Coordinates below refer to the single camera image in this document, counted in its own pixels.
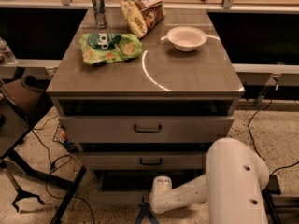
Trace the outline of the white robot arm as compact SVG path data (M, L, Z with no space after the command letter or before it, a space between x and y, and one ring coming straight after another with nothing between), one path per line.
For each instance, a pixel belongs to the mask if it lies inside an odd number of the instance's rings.
M176 188L169 177L155 177L149 204L163 213L207 202L210 224L267 224L262 191L268 182L262 158L242 142L222 138L209 148L203 175Z

